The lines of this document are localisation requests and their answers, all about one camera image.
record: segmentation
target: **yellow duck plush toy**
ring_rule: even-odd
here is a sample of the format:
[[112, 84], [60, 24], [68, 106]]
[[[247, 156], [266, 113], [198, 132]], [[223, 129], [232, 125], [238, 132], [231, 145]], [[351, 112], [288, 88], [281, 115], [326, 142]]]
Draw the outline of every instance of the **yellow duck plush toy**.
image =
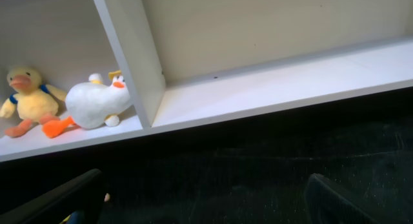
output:
[[18, 126], [6, 129], [7, 136], [26, 134], [33, 122], [43, 125], [51, 120], [59, 120], [56, 116], [59, 105], [50, 94], [64, 101], [67, 95], [65, 91], [52, 85], [42, 85], [39, 72], [27, 66], [12, 69], [7, 81], [17, 93], [3, 104], [0, 117], [10, 117], [17, 107], [19, 117], [23, 120]]

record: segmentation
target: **white plush tail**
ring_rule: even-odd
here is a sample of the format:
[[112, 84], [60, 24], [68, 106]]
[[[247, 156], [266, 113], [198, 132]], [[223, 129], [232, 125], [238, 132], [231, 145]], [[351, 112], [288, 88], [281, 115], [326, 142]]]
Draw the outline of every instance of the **white plush tail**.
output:
[[103, 83], [103, 77], [99, 73], [95, 73], [89, 76], [89, 82], [92, 83]]

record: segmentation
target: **stuffed animal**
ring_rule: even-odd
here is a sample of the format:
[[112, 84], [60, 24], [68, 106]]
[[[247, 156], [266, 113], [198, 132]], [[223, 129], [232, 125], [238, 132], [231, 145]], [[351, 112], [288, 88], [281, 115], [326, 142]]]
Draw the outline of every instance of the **stuffed animal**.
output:
[[109, 73], [112, 85], [102, 84], [100, 74], [92, 74], [88, 83], [80, 83], [70, 89], [66, 97], [66, 107], [70, 116], [62, 121], [53, 120], [43, 125], [43, 132], [52, 138], [60, 135], [69, 125], [79, 125], [85, 129], [106, 124], [119, 124], [118, 114], [132, 105], [128, 89], [121, 71]]
[[6, 100], [0, 109], [0, 117], [10, 117], [17, 107], [23, 120], [16, 127], [8, 128], [5, 134], [19, 137], [27, 133], [32, 123], [44, 125], [56, 117], [59, 105], [50, 95], [64, 101], [67, 93], [52, 85], [42, 85], [38, 71], [27, 66], [13, 68], [7, 75], [8, 84], [17, 92]]

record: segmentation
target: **white bookcase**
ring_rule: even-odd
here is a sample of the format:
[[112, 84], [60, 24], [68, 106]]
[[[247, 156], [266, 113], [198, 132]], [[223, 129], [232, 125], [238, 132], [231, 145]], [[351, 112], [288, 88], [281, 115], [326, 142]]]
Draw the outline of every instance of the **white bookcase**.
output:
[[69, 90], [120, 68], [134, 104], [54, 139], [1, 119], [0, 161], [413, 86], [413, 0], [0, 0], [0, 24], [0, 76]]

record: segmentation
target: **orange leg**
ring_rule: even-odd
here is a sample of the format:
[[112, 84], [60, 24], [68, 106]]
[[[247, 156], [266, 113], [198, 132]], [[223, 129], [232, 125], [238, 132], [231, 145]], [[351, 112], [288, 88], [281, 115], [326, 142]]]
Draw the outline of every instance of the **orange leg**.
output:
[[32, 120], [25, 119], [18, 126], [6, 129], [5, 134], [9, 137], [20, 137], [30, 130], [32, 123]]
[[40, 123], [40, 125], [44, 125], [44, 124], [48, 123], [51, 120], [59, 121], [60, 118], [56, 117], [55, 115], [53, 115], [51, 113], [48, 113], [48, 114], [43, 115], [43, 117], [40, 117], [39, 123]]
[[65, 131], [65, 128], [73, 125], [74, 123], [75, 122], [73, 121], [72, 117], [68, 117], [61, 121], [51, 120], [43, 125], [42, 130], [47, 137], [53, 138], [60, 135], [63, 131]]

